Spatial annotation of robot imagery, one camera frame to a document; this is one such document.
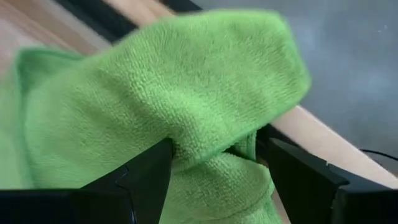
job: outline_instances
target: black cable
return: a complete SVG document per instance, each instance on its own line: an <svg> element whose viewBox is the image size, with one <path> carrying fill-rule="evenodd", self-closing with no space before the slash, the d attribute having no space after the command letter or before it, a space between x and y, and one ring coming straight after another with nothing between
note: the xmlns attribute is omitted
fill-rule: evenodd
<svg viewBox="0 0 398 224"><path fill-rule="evenodd" d="M380 155L380 156L384 156L384 157L390 158L390 159L395 160L395 161L398 162L398 158L396 158L394 156L391 156L391 155L388 155L388 154L383 153L383 152L373 151L373 150L369 150L369 149L361 149L361 151L367 152L367 153L372 153L372 154L377 154L377 155Z"/></svg>

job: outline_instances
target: gray wall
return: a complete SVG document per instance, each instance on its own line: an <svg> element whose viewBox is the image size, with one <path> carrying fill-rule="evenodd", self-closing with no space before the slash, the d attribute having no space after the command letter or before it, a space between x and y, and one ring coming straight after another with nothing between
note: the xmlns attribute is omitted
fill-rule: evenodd
<svg viewBox="0 0 398 224"><path fill-rule="evenodd" d="M398 157L398 1L193 1L283 14L313 76L302 105L357 147ZM398 172L398 162L370 156Z"/></svg>

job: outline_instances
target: green microfiber cloth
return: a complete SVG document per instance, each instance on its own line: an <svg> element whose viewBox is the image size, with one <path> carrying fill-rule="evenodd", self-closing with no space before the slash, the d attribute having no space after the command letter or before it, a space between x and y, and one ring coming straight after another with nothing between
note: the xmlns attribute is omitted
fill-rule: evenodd
<svg viewBox="0 0 398 224"><path fill-rule="evenodd" d="M1 85L2 188L79 188L170 137L160 223L280 223L256 130L310 77L274 12L169 18L92 57L24 49Z"/></svg>

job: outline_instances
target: cloth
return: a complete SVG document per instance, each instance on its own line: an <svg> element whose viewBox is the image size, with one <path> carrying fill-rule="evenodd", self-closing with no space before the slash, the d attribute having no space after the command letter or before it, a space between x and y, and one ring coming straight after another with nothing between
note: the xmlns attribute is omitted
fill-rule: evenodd
<svg viewBox="0 0 398 224"><path fill-rule="evenodd" d="M1 85L2 188L79 188L170 137L160 223L280 223L256 130L310 77L275 12L168 18L91 57L24 49Z"/></svg>

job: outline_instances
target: cloth fold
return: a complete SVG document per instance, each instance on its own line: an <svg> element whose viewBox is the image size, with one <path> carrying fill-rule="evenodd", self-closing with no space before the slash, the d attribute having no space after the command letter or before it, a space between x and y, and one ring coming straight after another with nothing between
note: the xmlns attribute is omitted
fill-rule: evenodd
<svg viewBox="0 0 398 224"><path fill-rule="evenodd" d="M310 77L277 13L168 18L91 57L24 49L5 79L1 187L79 188L169 137L161 223L280 223L256 130L293 108ZM6 172L9 152L23 184Z"/></svg>

